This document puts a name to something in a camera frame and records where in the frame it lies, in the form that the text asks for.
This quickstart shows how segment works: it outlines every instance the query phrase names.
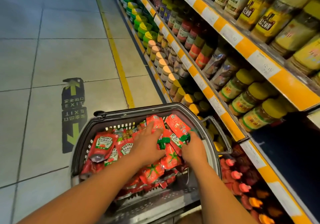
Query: yellow stripe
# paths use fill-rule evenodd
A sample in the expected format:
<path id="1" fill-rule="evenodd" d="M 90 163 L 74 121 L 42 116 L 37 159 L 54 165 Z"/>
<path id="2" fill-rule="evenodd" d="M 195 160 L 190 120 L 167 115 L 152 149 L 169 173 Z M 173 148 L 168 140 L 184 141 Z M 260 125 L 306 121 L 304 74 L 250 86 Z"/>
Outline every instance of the yellow stripe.
<path id="1" fill-rule="evenodd" d="M 115 42 L 113 40 L 113 37 L 112 37 L 109 24 L 107 22 L 107 19 L 106 19 L 104 13 L 102 12 L 101 0 L 97 0 L 97 3 L 98 3 L 98 8 L 99 8 L 99 11 L 100 11 L 101 18 L 102 18 L 103 26 L 104 26 L 104 29 L 106 30 L 106 36 L 107 36 L 109 44 L 110 44 L 110 48 L 111 48 L 111 52 L 112 52 L 112 55 L 113 55 L 113 58 L 114 58 L 115 66 L 116 66 L 116 68 L 118 70 L 120 82 L 121 82 L 121 85 L 122 85 L 124 96 L 125 96 L 126 101 L 127 101 L 128 108 L 134 108 L 134 99 L 132 97 L 132 94 L 131 94 L 131 91 L 130 91 L 130 88 L 129 88 L 129 84 L 128 84 L 128 81 L 126 79 L 126 75 L 125 75 L 125 72 L 123 70 L 122 63 L 121 63 L 121 60 L 120 60 L 120 57 L 119 57 L 119 54 L 118 54 L 118 51 L 117 51 L 117 48 L 116 48 L 116 44 L 115 44 Z"/>

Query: metal handle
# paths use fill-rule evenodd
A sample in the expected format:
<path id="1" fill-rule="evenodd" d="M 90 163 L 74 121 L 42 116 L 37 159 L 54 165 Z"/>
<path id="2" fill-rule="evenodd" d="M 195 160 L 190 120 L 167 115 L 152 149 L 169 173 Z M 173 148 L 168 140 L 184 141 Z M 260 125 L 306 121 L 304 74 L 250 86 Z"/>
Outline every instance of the metal handle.
<path id="1" fill-rule="evenodd" d="M 228 139 L 227 139 L 227 137 L 226 137 L 226 134 L 223 132 L 221 126 L 218 124 L 218 122 L 217 122 L 217 121 L 214 119 L 214 117 L 212 117 L 212 116 L 208 116 L 208 117 L 206 117 L 205 119 L 201 120 L 201 123 L 203 123 L 203 122 L 205 122 L 205 121 L 207 121 L 207 120 L 209 120 L 210 123 L 212 123 L 212 124 L 216 127 L 216 129 L 218 130 L 219 134 L 220 134 L 221 137 L 222 137 L 222 141 L 224 142 L 224 144 L 226 145 L 226 148 L 227 148 L 227 150 L 226 150 L 225 152 L 219 152 L 219 151 L 218 151 L 218 154 L 219 154 L 219 155 L 231 154 L 231 153 L 232 153 L 231 145 L 230 145 L 230 143 L 229 143 L 229 141 L 228 141 Z"/>

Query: shelf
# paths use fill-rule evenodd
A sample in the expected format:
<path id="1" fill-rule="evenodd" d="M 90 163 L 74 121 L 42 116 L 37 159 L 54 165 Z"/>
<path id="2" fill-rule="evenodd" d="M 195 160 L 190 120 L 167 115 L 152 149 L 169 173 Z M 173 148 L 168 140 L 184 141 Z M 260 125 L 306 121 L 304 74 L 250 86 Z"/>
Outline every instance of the shelf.
<path id="1" fill-rule="evenodd" d="M 212 0 L 185 1 L 299 111 L 320 104 L 320 90 L 310 78 L 297 70 L 285 68 L 282 57 L 272 53 L 266 44 L 250 39 L 248 31 L 238 28 L 235 20 L 215 7 Z"/>
<path id="2" fill-rule="evenodd" d="M 157 82 L 157 84 L 158 84 L 158 86 L 159 86 L 159 88 L 160 88 L 160 90 L 161 90 L 166 102 L 167 103 L 171 103 L 172 102 L 171 97 L 169 96 L 169 93 L 168 93 L 165 85 L 163 84 L 159 74 L 156 72 L 154 64 L 152 63 L 152 61 L 150 60 L 149 56 L 147 55 L 146 50 L 143 47 L 143 44 L 142 44 L 141 40 L 138 38 L 137 32 L 134 30 L 134 27 L 132 26 L 131 21 L 129 20 L 124 8 L 122 7 L 122 3 L 119 0 L 116 0 L 116 1 L 118 3 L 118 6 L 119 6 L 121 12 L 122 12 L 123 17 L 126 20 L 126 23 L 128 24 L 128 26 L 130 28 L 130 31 L 131 31 L 136 43 L 138 44 L 138 46 L 139 46 L 144 58 L 146 59 L 146 62 L 147 62 L 148 66 L 149 66 L 149 68 L 150 68 L 150 70 L 152 72 L 152 75 L 154 76 L 155 81 Z"/>
<path id="3" fill-rule="evenodd" d="M 182 63 L 188 69 L 190 75 L 193 77 L 199 88 L 202 90 L 203 94 L 206 96 L 211 106 L 217 112 L 218 116 L 221 118 L 226 128 L 231 133 L 232 137 L 236 140 L 242 140 L 248 136 L 248 134 L 240 126 L 236 117 L 232 115 L 229 111 L 228 106 L 221 102 L 218 98 L 217 91 L 212 88 L 208 79 L 203 75 L 202 71 L 196 65 L 194 60 L 189 56 L 189 53 L 182 46 L 182 44 L 177 40 L 176 36 L 172 33 L 168 25 L 163 21 L 163 19 L 156 13 L 155 7 L 149 0 L 141 0 L 146 9 L 154 17 L 154 22 L 159 27 L 160 31 L 170 43 L 171 48 L 177 53 Z"/>
<path id="4" fill-rule="evenodd" d="M 319 223 L 318 158 L 303 153 L 304 146 L 318 152 L 319 147 L 311 143 L 319 133 L 304 122 L 286 121 L 251 135 L 252 140 L 240 145 L 293 222 Z"/>

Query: person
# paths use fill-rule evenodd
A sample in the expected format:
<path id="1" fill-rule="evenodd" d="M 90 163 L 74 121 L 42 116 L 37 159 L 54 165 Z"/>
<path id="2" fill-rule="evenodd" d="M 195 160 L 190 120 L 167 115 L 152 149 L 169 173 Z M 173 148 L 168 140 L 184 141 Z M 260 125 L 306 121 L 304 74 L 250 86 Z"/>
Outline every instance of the person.
<path id="1" fill-rule="evenodd" d="M 152 128 L 153 123 L 138 134 L 129 154 L 35 210 L 18 224 L 96 223 L 139 169 L 165 155 L 165 150 L 157 149 L 163 130 L 151 133 Z M 200 220 L 196 214 L 191 214 L 190 218 L 185 217 L 184 223 L 257 224 L 208 164 L 202 140 L 193 131 L 189 133 L 191 140 L 182 146 L 182 158 L 196 175 L 202 212 Z"/>

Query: green arrow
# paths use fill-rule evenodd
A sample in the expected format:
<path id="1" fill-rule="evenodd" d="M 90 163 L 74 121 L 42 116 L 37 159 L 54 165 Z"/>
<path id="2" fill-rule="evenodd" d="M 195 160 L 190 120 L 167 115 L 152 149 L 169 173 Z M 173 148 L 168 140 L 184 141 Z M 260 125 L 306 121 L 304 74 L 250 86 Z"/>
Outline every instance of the green arrow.
<path id="1" fill-rule="evenodd" d="M 72 124 L 72 131 L 73 137 L 67 134 L 66 140 L 70 142 L 72 145 L 75 145 L 79 136 L 79 123 Z"/>
<path id="2" fill-rule="evenodd" d="M 70 88 L 71 96 L 76 95 L 76 87 L 80 87 L 80 84 L 74 80 L 69 81 L 69 86 L 66 89 Z"/>

